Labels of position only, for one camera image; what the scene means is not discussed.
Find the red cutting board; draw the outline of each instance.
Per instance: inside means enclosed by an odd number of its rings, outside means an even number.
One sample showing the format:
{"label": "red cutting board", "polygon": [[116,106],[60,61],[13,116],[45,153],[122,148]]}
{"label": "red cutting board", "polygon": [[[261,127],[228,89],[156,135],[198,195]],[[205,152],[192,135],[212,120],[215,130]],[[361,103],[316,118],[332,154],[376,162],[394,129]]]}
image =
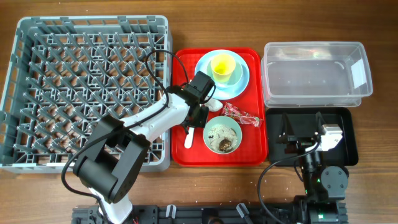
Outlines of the red cutting board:
{"label": "red cutting board", "polygon": [[[206,53],[218,49],[182,49],[176,55],[187,69],[188,78],[192,79],[199,59]],[[258,116],[263,120],[261,127],[256,128],[251,124],[240,124],[242,129],[242,143],[232,153],[220,155],[207,148],[203,140],[203,129],[195,128],[193,143],[190,149],[184,147],[185,134],[181,126],[175,126],[171,131],[172,158],[182,166],[256,166],[261,164],[268,155],[266,134],[265,106],[262,95],[261,59],[253,49],[230,48],[240,55],[249,67],[249,83],[246,89],[237,97],[222,100],[232,103],[239,109]],[[185,81],[185,75],[179,62],[174,59],[172,64],[172,84],[180,85]],[[219,116],[221,110],[209,113],[208,120]]]}

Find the gray plastic crate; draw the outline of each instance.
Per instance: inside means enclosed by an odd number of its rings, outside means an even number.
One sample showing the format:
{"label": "gray plastic crate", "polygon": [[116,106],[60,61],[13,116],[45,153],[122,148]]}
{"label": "gray plastic crate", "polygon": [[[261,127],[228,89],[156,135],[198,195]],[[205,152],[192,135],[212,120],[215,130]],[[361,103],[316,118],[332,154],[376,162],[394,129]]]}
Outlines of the gray plastic crate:
{"label": "gray plastic crate", "polygon": [[[164,16],[25,17],[17,26],[0,104],[0,168],[60,172],[106,114],[131,116],[158,101],[145,69],[154,49],[172,50]],[[171,57],[150,56],[170,84]],[[123,156],[119,149],[106,149]],[[170,165],[170,133],[152,144],[141,171]]]}

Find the brown tabletop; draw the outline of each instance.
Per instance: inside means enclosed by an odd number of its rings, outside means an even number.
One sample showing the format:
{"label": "brown tabletop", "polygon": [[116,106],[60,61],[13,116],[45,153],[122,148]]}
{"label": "brown tabletop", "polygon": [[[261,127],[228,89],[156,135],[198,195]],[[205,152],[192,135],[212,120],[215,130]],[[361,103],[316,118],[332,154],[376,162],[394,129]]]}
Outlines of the brown tabletop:
{"label": "brown tabletop", "polygon": [[[374,93],[350,108],[359,163],[349,167],[351,223],[398,222],[398,2],[369,1],[3,1],[0,6],[0,86],[4,85],[16,25],[25,16],[161,14],[169,20],[174,51],[195,47],[251,47],[262,57],[268,42],[358,41],[371,67]],[[257,202],[256,182],[268,165],[186,168],[141,174],[133,204],[236,205]],[[304,193],[290,168],[265,177],[264,200],[291,201]],[[17,175],[0,170],[0,223],[70,223],[72,208],[92,198],[66,190],[58,174]],[[72,174],[69,183],[84,187]]]}

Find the black tray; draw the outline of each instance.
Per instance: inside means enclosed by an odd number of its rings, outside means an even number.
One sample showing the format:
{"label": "black tray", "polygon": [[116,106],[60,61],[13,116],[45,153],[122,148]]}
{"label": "black tray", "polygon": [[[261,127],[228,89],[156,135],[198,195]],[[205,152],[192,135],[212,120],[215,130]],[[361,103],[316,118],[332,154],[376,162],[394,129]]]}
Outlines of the black tray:
{"label": "black tray", "polygon": [[[358,163],[358,150],[351,113],[347,108],[271,108],[266,112],[268,135],[268,159],[271,162],[294,156],[285,154],[286,145],[277,144],[282,113],[287,113],[296,136],[308,136],[316,130],[315,114],[321,112],[327,124],[338,124],[343,130],[343,139],[334,149],[323,153],[327,166],[354,166]],[[293,161],[286,161],[277,166],[293,166]]]}

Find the red wrapper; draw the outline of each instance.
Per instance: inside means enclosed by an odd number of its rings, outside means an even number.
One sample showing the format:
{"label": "red wrapper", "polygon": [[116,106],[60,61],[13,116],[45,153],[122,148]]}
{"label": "red wrapper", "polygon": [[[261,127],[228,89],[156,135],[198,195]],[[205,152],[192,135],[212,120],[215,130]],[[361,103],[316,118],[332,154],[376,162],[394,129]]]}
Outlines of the red wrapper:
{"label": "red wrapper", "polygon": [[245,111],[241,111],[231,103],[225,103],[221,115],[234,119],[238,124],[252,124],[255,127],[260,127],[262,124],[262,119],[248,114]]}

